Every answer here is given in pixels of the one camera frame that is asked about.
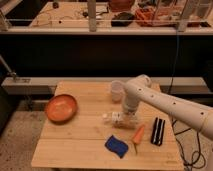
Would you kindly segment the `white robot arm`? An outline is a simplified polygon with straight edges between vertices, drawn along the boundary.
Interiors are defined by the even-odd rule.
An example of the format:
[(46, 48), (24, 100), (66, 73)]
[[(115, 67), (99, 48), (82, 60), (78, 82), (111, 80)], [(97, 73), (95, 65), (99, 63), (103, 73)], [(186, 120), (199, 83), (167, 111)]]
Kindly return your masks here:
[(151, 79), (147, 75), (128, 80), (124, 84), (124, 92), (122, 110), (125, 114), (135, 114), (140, 102), (143, 101), (213, 141), (213, 107), (153, 90)]

